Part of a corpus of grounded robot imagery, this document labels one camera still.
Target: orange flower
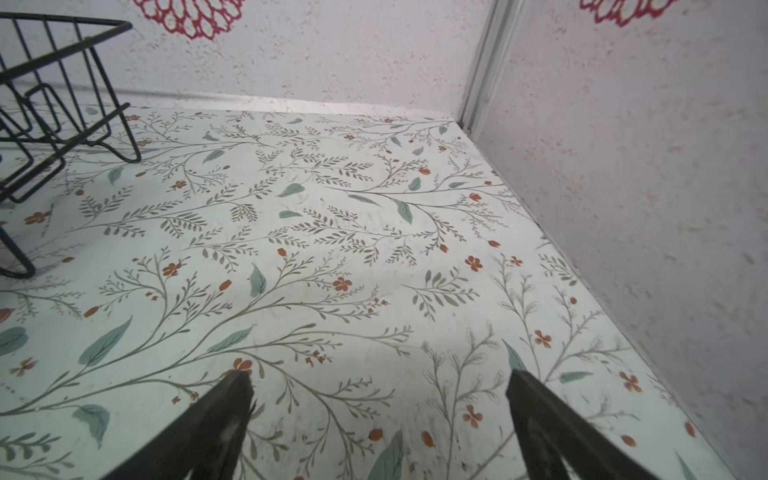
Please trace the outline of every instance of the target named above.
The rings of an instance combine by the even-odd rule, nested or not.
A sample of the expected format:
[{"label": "orange flower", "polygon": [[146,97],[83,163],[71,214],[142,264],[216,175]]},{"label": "orange flower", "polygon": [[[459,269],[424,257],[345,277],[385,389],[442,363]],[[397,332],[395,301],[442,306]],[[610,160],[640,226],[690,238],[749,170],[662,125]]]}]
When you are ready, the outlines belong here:
[{"label": "orange flower", "polygon": [[549,335],[542,335],[541,330],[536,330],[534,333],[538,337],[536,339],[536,345],[544,344],[544,348],[552,348],[552,346],[549,344],[552,341],[552,337]]},{"label": "orange flower", "polygon": [[432,436],[426,430],[422,432],[422,442],[431,449],[435,448],[435,441],[432,440]]},{"label": "orange flower", "polygon": [[368,440],[371,442],[378,442],[384,437],[384,432],[381,429],[373,429],[368,434]]},{"label": "orange flower", "polygon": [[32,361],[32,357],[29,357],[26,360],[22,360],[22,364],[18,368],[12,368],[10,370],[11,373],[15,373],[16,376],[24,376],[25,372],[27,370],[31,370],[33,366],[37,364],[37,360],[34,362]]},{"label": "orange flower", "polygon": [[227,370],[227,373],[224,373],[224,376],[227,376],[231,373],[235,372],[245,372],[250,376],[251,370],[250,367],[253,366],[253,362],[250,360],[246,360],[245,362],[243,359],[235,359],[234,363],[232,364],[232,369]]},{"label": "orange flower", "polygon": [[475,413],[475,407],[472,405],[467,405],[467,412],[469,413],[464,414],[464,421],[469,422],[469,425],[472,425],[472,428],[478,428],[478,423],[482,422],[482,414],[479,412]]},{"label": "orange flower", "polygon": [[163,276],[176,276],[179,274],[179,269],[181,268],[181,262],[179,263],[169,263],[168,266],[163,268]]},{"label": "orange flower", "polygon": [[33,223],[44,223],[48,217],[51,216],[51,212],[34,212],[30,217],[24,219],[24,223],[32,225]]},{"label": "orange flower", "polygon": [[467,260],[464,260],[464,263],[469,265],[469,268],[472,269],[472,271],[478,271],[478,269],[482,268],[482,264],[480,263],[479,258],[474,258],[472,255],[469,256]]},{"label": "orange flower", "polygon": [[643,389],[640,388],[640,386],[637,384],[637,377],[636,376],[634,376],[634,375],[627,376],[627,374],[624,373],[624,372],[619,372],[619,376],[622,379],[626,380],[626,382],[624,382],[624,388],[625,389],[629,390],[630,392],[632,390],[634,390],[635,392],[642,392],[643,391]]},{"label": "orange flower", "polygon": [[333,282],[333,286],[336,288],[336,291],[344,290],[346,292],[352,286],[352,282],[344,280],[344,277],[340,276],[337,281]]}]

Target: floral patterned surface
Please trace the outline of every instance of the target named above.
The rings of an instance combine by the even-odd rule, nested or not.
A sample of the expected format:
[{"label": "floral patterned surface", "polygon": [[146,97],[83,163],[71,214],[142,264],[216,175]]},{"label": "floral patterned surface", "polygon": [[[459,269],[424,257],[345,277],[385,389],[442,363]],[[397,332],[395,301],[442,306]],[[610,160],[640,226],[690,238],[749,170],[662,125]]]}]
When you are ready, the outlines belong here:
[{"label": "floral patterned surface", "polygon": [[130,112],[140,164],[0,210],[38,266],[0,280],[3,478],[98,478],[234,371],[236,478],[524,478],[513,367],[661,478],[730,477],[456,124]]}]

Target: red lace doily pattern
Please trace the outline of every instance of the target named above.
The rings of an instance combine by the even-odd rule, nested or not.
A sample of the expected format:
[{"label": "red lace doily pattern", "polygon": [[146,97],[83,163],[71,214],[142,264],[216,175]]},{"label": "red lace doily pattern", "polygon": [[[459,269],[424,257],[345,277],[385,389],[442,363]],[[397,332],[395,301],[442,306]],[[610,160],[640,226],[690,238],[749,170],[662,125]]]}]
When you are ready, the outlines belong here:
[{"label": "red lace doily pattern", "polygon": [[594,22],[616,22],[623,27],[633,18],[661,16],[677,0],[579,0],[582,10],[594,12]]},{"label": "red lace doily pattern", "polygon": [[189,38],[213,38],[229,31],[242,16],[245,0],[134,0],[144,17],[155,20],[170,33]]}]

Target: black metal basket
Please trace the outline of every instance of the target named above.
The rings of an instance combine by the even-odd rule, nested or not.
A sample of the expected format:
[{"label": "black metal basket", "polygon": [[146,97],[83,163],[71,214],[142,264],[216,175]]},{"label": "black metal basket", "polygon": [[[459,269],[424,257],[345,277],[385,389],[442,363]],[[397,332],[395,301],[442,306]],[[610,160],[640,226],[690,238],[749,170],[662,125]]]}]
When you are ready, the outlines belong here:
[{"label": "black metal basket", "polygon": [[[100,31],[86,35],[94,28]],[[141,160],[124,115],[130,104],[118,102],[95,48],[131,28],[119,20],[0,12],[0,141],[8,142],[0,144],[0,165],[6,162],[0,204],[27,200],[64,168],[66,154],[78,145],[107,148],[130,163]],[[133,158],[106,143],[109,122],[118,116]],[[9,168],[8,150],[19,155]],[[0,274],[34,276],[32,262],[2,227],[0,240],[16,259]]]}]

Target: speckled wall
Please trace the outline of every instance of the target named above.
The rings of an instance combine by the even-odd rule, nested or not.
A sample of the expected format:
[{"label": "speckled wall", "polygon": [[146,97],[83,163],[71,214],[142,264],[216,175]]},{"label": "speckled wall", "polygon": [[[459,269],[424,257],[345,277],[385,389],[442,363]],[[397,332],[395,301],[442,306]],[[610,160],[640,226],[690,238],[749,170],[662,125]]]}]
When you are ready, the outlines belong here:
[{"label": "speckled wall", "polygon": [[768,471],[766,86],[763,0],[538,0],[478,140],[749,478]]},{"label": "speckled wall", "polygon": [[446,114],[461,104],[489,6],[489,0],[2,3],[9,11],[132,22],[133,31],[103,46],[121,89],[383,104]]}]

